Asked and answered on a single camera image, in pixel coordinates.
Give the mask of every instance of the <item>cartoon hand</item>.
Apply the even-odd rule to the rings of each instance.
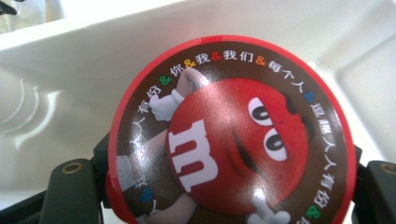
[[[117,157],[117,172],[122,191],[127,190],[135,184],[136,181],[132,175],[132,165],[127,156]]]
[[[184,100],[176,90],[172,90],[171,94],[159,98],[158,95],[151,96],[149,106],[156,120],[171,120],[178,105]]]
[[[290,214],[286,211],[274,213],[268,206],[265,195],[253,197],[253,204],[257,213],[247,218],[247,224],[287,224],[290,222]]]

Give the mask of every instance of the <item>white plastic bin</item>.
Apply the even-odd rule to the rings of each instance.
[[[294,53],[335,93],[361,163],[396,162],[395,2],[181,1],[131,11],[0,35],[0,209],[44,190],[58,164],[91,158],[140,70],[205,35],[247,35]]]

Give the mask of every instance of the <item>cartoon mouth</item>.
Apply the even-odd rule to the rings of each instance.
[[[265,175],[265,173],[256,166],[256,163],[253,161],[253,159],[251,159],[250,155],[248,155],[248,153],[245,150],[245,148],[242,147],[242,144],[240,143],[239,139],[237,138],[237,136],[236,136],[236,134],[234,132],[233,132],[233,138],[234,138],[234,140],[236,142],[236,148],[237,148],[239,157],[241,158],[243,163],[246,165],[246,167],[249,170],[259,174],[264,180],[268,180],[266,175]]]

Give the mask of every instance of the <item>ampersand symbol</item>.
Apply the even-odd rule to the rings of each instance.
[[[319,219],[320,218],[320,212],[318,209],[314,206],[311,205],[308,208],[308,211],[305,213],[309,218],[314,218],[314,219]]]
[[[148,203],[152,200],[152,191],[149,188],[143,188],[143,193],[140,194],[140,202]]]
[[[195,65],[197,65],[196,62],[192,62],[190,59],[184,60],[184,64],[186,65],[186,68],[188,68],[188,67],[194,67]]]
[[[164,86],[167,86],[169,84],[169,82],[171,82],[173,79],[171,77],[166,77],[166,76],[161,76],[160,77],[160,82],[161,84],[163,84]]]
[[[308,103],[312,103],[315,98],[315,94],[312,91],[304,93],[304,98]]]
[[[212,55],[211,59],[212,59],[213,61],[219,61],[219,60],[221,60],[221,56],[219,55],[219,53],[218,53],[217,51],[213,51],[211,55]]]
[[[258,56],[258,57],[257,57],[257,59],[256,59],[256,64],[258,64],[258,65],[262,65],[262,66],[265,66],[265,60],[264,60],[264,57],[262,57],[262,56]]]

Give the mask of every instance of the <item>cartoon eye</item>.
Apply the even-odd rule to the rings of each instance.
[[[268,111],[265,109],[265,106],[262,104],[262,101],[259,98],[255,97],[251,99],[247,108],[248,113],[256,123],[260,124],[261,126],[273,125]]]
[[[279,133],[272,128],[264,137],[264,148],[267,154],[275,161],[284,161],[288,158],[285,146]]]

